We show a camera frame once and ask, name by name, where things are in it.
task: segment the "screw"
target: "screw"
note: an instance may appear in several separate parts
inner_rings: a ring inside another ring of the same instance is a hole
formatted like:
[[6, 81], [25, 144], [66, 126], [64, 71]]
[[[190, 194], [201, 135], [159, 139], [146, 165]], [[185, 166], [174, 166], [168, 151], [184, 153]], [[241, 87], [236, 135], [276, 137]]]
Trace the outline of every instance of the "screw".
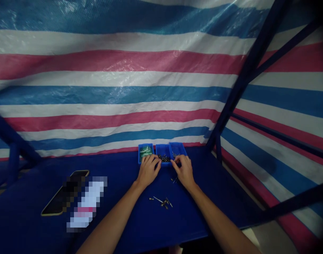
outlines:
[[171, 204], [171, 202], [168, 200], [168, 198], [166, 198], [167, 203], [173, 208], [173, 205]]
[[[153, 196], [154, 197], [154, 196]], [[158, 200], [159, 202], [162, 202], [160, 199], [157, 199], [156, 197], [154, 197], [156, 200]], [[163, 202], [162, 202], [163, 203]]]

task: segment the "white stripe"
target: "white stripe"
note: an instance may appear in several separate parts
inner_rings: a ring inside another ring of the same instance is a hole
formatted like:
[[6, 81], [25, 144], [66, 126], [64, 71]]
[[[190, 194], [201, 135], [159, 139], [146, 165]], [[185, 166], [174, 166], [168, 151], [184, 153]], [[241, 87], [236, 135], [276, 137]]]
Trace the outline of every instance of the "white stripe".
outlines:
[[225, 4], [235, 4], [239, 8], [255, 7], [258, 10], [271, 8], [274, 0], [140, 0], [160, 5], [184, 5], [195, 8], [214, 8]]
[[[292, 39], [297, 33], [299, 33], [304, 27], [305, 27], [305, 25], [277, 33], [273, 37], [273, 39], [266, 51], [280, 49], [290, 39]], [[318, 42], [323, 42], [323, 27], [316, 29], [313, 33], [311, 33], [309, 36], [307, 36], [302, 42], [300, 42], [296, 47], [310, 45], [310, 44], [314, 44], [314, 43], [318, 43]]]
[[255, 38], [214, 36], [202, 32], [176, 35], [118, 33], [105, 35], [0, 30], [0, 54], [62, 55], [90, 50], [245, 55]]
[[238, 109], [323, 138], [323, 118], [240, 99]]
[[167, 144], [169, 142], [182, 142], [182, 143], [205, 143], [208, 139], [205, 139], [204, 136], [185, 136], [185, 137], [176, 137], [173, 139], [141, 139], [141, 140], [126, 140], [119, 142], [112, 142], [108, 144], [104, 144], [101, 146], [89, 147], [84, 146], [76, 149], [64, 150], [64, 149], [56, 149], [56, 150], [37, 150], [37, 152], [42, 157], [47, 156], [65, 156], [65, 155], [77, 155], [79, 153], [88, 154], [88, 153], [96, 153], [105, 150], [112, 149], [120, 149], [125, 147], [138, 147], [139, 144], [144, 143], [153, 143], [155, 144]]
[[226, 127], [316, 184], [323, 183], [322, 165], [232, 120]]
[[10, 155], [10, 150], [7, 149], [0, 149], [0, 158], [8, 158]]
[[228, 87], [237, 80], [234, 74], [177, 72], [42, 72], [13, 80], [0, 80], [0, 90], [8, 86], [196, 86]]
[[323, 92], [323, 72], [263, 72], [250, 84]]
[[77, 139], [84, 137], [105, 137], [121, 132], [134, 132], [143, 130], [180, 130], [189, 127], [208, 127], [213, 129], [215, 123], [211, 120], [197, 119], [188, 122], [149, 122], [121, 125], [102, 129], [54, 129], [38, 132], [18, 132], [27, 141], [45, 140], [53, 138]]
[[215, 109], [221, 112], [224, 103], [219, 101], [165, 101], [134, 104], [53, 104], [53, 105], [0, 105], [2, 117], [45, 117], [60, 115], [124, 115], [156, 110], [194, 111]]
[[[265, 187], [280, 201], [283, 202], [294, 197], [294, 194], [281, 185], [274, 177], [249, 157], [243, 154], [239, 149], [231, 145], [227, 140], [221, 137], [221, 146], [235, 157], [245, 168], [247, 168], [256, 178], [258, 178]], [[309, 230], [317, 237], [323, 237], [323, 219], [312, 209], [304, 209], [293, 212], [293, 214], [304, 223]]]

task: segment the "finger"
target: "finger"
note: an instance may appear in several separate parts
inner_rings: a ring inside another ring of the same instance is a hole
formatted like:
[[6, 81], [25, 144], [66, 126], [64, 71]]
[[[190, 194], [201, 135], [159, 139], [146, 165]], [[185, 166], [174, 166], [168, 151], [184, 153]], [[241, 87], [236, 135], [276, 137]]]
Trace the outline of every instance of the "finger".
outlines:
[[180, 169], [179, 167], [177, 166], [177, 164], [175, 163], [174, 160], [171, 160], [171, 163], [172, 163], [172, 166], [174, 167], [175, 171], [177, 174], [180, 174]]
[[178, 162], [180, 161], [180, 155], [178, 155], [178, 156], [174, 159], [174, 161], [175, 161], [176, 163], [178, 163]]
[[181, 164], [184, 164], [187, 162], [187, 158], [185, 157], [185, 155], [179, 155], [179, 160]]
[[150, 158], [148, 159], [148, 163], [151, 163], [153, 160], [154, 160], [154, 158], [158, 158], [158, 156], [157, 155], [150, 155]]
[[145, 162], [144, 162], [145, 164], [147, 163], [147, 161], [148, 161], [149, 158], [150, 158], [150, 155], [147, 155], [146, 156], [146, 159], [145, 159]]
[[161, 159], [154, 159], [154, 161], [152, 161], [152, 166], [153, 167], [155, 167], [156, 166], [156, 164], [158, 163], [158, 162], [160, 162], [161, 161]]
[[158, 175], [160, 168], [161, 168], [161, 160], [159, 161], [158, 166], [157, 166], [157, 168], [156, 168], [156, 169], [155, 169], [155, 171], [154, 171], [154, 175], [155, 175], [155, 176], [157, 176], [157, 175]]

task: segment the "plastic sheet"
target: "plastic sheet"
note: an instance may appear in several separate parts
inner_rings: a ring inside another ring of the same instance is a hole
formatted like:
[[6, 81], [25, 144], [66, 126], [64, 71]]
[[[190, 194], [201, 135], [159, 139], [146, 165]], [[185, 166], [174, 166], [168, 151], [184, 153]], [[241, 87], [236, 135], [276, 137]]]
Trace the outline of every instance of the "plastic sheet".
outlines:
[[4, 1], [0, 114], [43, 157], [204, 144], [272, 2]]

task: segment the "blue plastic tray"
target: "blue plastic tray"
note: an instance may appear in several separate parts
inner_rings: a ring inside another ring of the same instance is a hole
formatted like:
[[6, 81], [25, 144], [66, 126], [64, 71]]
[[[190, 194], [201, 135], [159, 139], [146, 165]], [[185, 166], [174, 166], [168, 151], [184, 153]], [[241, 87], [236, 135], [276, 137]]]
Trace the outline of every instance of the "blue plastic tray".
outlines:
[[141, 148], [141, 147], [143, 147], [143, 146], [149, 146], [149, 147], [151, 147], [151, 148], [152, 148], [152, 152], [153, 152], [153, 154], [155, 154], [155, 153], [154, 153], [154, 148], [153, 148], [153, 144], [152, 144], [152, 143], [150, 143], [150, 144], [140, 144], [140, 145], [138, 145], [138, 164], [139, 164], [139, 165], [141, 165], [141, 161], [140, 161], [140, 148]]
[[186, 150], [185, 150], [184, 145], [182, 143], [170, 142], [169, 146], [171, 149], [171, 156], [172, 156], [173, 160], [175, 159], [173, 156], [173, 153], [175, 153], [176, 155], [184, 154], [185, 156], [187, 156]]
[[[156, 155], [166, 155], [167, 157], [169, 157], [170, 159], [172, 159], [172, 153], [171, 153], [171, 148], [169, 146], [169, 144], [159, 144], [159, 145], [155, 145], [155, 154]], [[171, 167], [172, 163], [170, 162], [162, 162], [161, 163], [161, 167], [165, 168], [165, 167]]]

